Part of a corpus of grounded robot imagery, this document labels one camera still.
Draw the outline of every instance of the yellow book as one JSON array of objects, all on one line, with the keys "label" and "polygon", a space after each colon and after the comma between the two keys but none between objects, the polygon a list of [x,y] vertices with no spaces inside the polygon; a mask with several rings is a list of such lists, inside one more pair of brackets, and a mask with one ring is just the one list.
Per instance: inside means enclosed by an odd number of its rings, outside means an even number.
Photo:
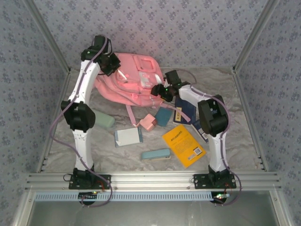
[{"label": "yellow book", "polygon": [[177,126],[162,137],[185,168],[206,154],[206,151],[183,125]]}]

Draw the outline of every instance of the enclosure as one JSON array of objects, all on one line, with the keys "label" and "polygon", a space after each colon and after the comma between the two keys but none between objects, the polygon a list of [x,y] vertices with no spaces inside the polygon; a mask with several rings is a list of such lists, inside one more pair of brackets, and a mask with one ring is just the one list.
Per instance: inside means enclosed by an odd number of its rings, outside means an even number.
[{"label": "enclosure", "polygon": [[[301,224],[300,2],[5,0],[0,4],[1,225],[82,225],[85,220],[96,224],[102,219],[104,224],[121,225],[122,218],[133,215],[144,216],[147,225],[217,225],[224,215],[226,225]],[[115,147],[114,132],[133,126],[126,106],[105,99],[97,89],[91,92],[89,107],[114,117],[115,123],[91,129],[92,157],[95,172],[112,176],[114,197],[111,206],[93,210],[82,210],[75,202],[83,190],[69,190],[63,176],[72,174],[76,154],[53,141],[48,131],[61,112],[61,101],[68,100],[74,89],[81,52],[99,34],[111,39],[113,52],[152,56],[163,74],[179,70],[182,81],[192,83],[193,77],[180,70],[189,71],[197,79],[195,88],[223,97],[231,115],[227,162],[243,187],[236,204],[213,208],[208,201],[215,190],[198,190],[191,182],[195,173],[208,171],[212,156],[192,126],[185,128],[206,154],[191,166],[184,167],[173,152],[170,159],[141,161],[143,152],[168,148],[162,135],[176,127],[173,116],[165,127],[142,129],[143,143]],[[158,111],[132,109],[138,121]],[[55,125],[54,136],[74,145],[64,117]],[[238,187],[233,189],[229,200],[238,193]],[[103,194],[97,201],[104,201]],[[89,217],[98,211],[102,216]],[[235,213],[238,217],[231,221]],[[56,221],[54,214],[70,218]],[[212,220],[210,214],[221,217]],[[141,225],[140,219],[129,224]]]}]

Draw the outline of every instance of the wall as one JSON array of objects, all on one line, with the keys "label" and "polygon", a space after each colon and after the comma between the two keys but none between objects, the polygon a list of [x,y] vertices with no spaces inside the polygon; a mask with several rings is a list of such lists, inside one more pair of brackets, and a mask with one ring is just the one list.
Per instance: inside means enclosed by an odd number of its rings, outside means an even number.
[{"label": "wall", "polygon": [[281,0],[240,71],[271,171],[301,225],[301,2]]},{"label": "wall", "polygon": [[0,1],[0,226],[37,168],[64,74],[21,0]]},{"label": "wall", "polygon": [[164,66],[233,65],[266,0],[35,0],[68,65],[96,34]]}]

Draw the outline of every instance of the light blue eraser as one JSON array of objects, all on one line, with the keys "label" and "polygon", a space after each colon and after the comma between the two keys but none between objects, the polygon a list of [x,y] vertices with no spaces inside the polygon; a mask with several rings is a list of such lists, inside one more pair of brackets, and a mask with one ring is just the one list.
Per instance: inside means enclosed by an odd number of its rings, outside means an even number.
[{"label": "light blue eraser", "polygon": [[167,159],[170,158],[170,150],[168,148],[156,150],[156,151],[149,151],[143,152],[141,154],[141,160],[159,160],[159,159]]}]

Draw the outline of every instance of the backpack strap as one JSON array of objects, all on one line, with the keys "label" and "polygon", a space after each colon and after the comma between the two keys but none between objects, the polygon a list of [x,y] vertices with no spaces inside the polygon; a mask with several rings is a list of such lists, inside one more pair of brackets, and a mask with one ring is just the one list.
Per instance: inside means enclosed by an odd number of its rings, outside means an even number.
[{"label": "backpack strap", "polygon": [[176,107],[172,107],[171,105],[167,105],[167,104],[165,104],[165,103],[161,103],[160,104],[160,106],[161,107],[163,107],[163,108],[171,108],[171,109],[173,109],[173,110],[175,110],[176,112],[178,112],[187,122],[190,122],[190,118],[184,113],[184,112],[182,112],[181,110],[179,110],[178,108],[176,108]]},{"label": "backpack strap", "polygon": [[135,116],[134,116],[134,113],[132,111],[132,108],[130,105],[126,105],[127,107],[127,113],[128,113],[128,116],[130,117],[130,120],[131,120],[131,123],[133,126],[137,127],[136,125],[136,119],[135,119]]}]

